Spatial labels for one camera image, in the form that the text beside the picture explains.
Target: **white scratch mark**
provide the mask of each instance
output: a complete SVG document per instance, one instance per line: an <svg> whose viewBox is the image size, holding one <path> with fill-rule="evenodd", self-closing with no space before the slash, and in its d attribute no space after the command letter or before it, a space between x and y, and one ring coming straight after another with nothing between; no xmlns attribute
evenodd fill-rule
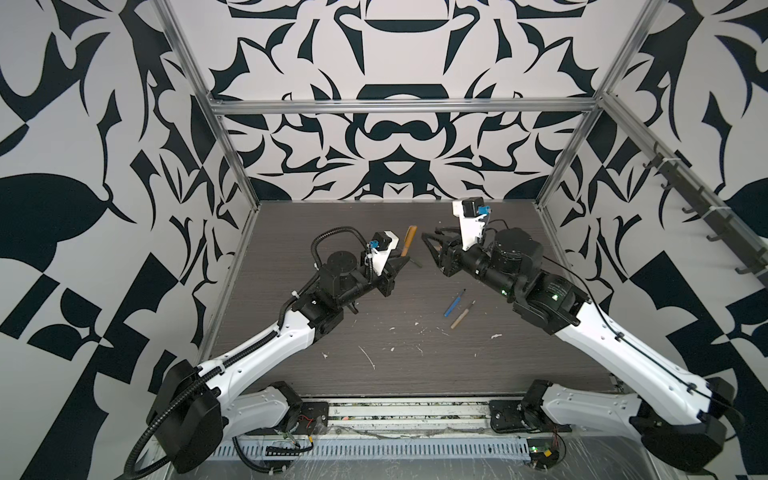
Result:
<svg viewBox="0 0 768 480"><path fill-rule="evenodd" d="M365 350L363 350L363 349L362 349L362 347L361 347L360 345L358 345L358 346L357 346L357 348L359 348L361 352L365 353L365 355L366 355L366 358L368 359L368 361L369 361L369 362L371 362L371 366L373 367L373 369L374 369L374 370L376 370L376 366L375 366L375 365L373 365L373 360L371 360L371 357L369 357L369 356L368 356L368 354L366 353L366 351L365 351Z"/></svg>

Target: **patterned wall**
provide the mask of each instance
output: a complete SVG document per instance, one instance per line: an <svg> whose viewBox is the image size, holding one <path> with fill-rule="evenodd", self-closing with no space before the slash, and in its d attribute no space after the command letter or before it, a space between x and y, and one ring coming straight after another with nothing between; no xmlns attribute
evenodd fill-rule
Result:
<svg viewBox="0 0 768 480"><path fill-rule="evenodd" d="M0 7L2 477L114 478L250 211L147 1Z"/></svg>
<svg viewBox="0 0 768 480"><path fill-rule="evenodd" d="M760 236L768 237L768 124L760 0L671 0L620 97ZM737 387L746 417L708 469L768 475L768 292L603 114L548 209L568 260L601 305L672 360Z"/></svg>
<svg viewBox="0 0 768 480"><path fill-rule="evenodd" d="M232 115L263 200L535 198L578 112Z"/></svg>
<svg viewBox="0 0 768 480"><path fill-rule="evenodd" d="M642 2L173 0L215 98L592 96ZM534 198L576 113L239 116L260 198Z"/></svg>

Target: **black abstract pattern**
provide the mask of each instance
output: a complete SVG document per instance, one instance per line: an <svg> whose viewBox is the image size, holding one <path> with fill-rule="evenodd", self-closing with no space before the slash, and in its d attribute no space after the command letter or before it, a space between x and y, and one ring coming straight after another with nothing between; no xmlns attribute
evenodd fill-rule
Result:
<svg viewBox="0 0 768 480"><path fill-rule="evenodd" d="M263 200L535 198L578 112L232 115Z"/></svg>
<svg viewBox="0 0 768 480"><path fill-rule="evenodd" d="M114 478L250 207L150 2L6 2L0 29L3 382L45 386L0 393L3 476Z"/></svg>
<svg viewBox="0 0 768 480"><path fill-rule="evenodd" d="M172 3L220 100L592 96L641 7ZM254 115L231 117L229 129L265 200L534 198L577 115Z"/></svg>
<svg viewBox="0 0 768 480"><path fill-rule="evenodd" d="M670 0L617 92L759 235L766 236L764 2ZM707 466L768 474L768 294L605 113L548 204L568 261L601 306L664 355L737 386L746 425Z"/></svg>

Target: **wood grain surface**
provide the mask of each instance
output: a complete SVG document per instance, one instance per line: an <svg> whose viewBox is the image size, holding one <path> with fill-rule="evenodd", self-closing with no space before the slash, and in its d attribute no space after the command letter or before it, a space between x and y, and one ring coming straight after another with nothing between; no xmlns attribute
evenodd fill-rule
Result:
<svg viewBox="0 0 768 480"><path fill-rule="evenodd" d="M491 219L503 218L510 227L526 230L544 244L545 255L554 257L531 203L491 206ZM277 319L290 292L313 274L312 239L342 225L357 228L366 238L376 231L391 230L401 239L409 225L417 225L409 254L424 268L409 263L398 275L391 296L384 298L377 290L363 296L358 315L347 310L329 335L280 363L248 392L277 380L288 382L301 396L517 393L526 391L534 379L576 389L611 388L602 366L522 320L502 296L464 272L450 278L442 275L421 241L421 232L458 226L446 202L264 203L219 329L214 356ZM360 245L343 233L324 240L319 253L324 259L337 250L358 255ZM551 264L545 263L544 268L560 273ZM461 304L445 318L445 310L463 288L467 291ZM470 313L450 330L473 300L477 303Z"/></svg>

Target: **side wall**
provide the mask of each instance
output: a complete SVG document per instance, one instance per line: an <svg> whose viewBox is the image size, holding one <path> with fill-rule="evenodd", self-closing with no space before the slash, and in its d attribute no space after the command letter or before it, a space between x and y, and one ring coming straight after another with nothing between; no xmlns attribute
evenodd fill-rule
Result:
<svg viewBox="0 0 768 480"><path fill-rule="evenodd" d="M0 7L2 477L114 478L250 208L149 1Z"/></svg>
<svg viewBox="0 0 768 480"><path fill-rule="evenodd" d="M219 100L590 97L643 2L172 0ZM577 112L231 117L259 198L535 198Z"/></svg>
<svg viewBox="0 0 768 480"><path fill-rule="evenodd" d="M768 237L768 9L671 0L617 89L664 143ZM737 386L746 417L708 469L768 474L768 292L707 225L664 192L647 158L605 114L548 210L575 270L622 325L702 376Z"/></svg>

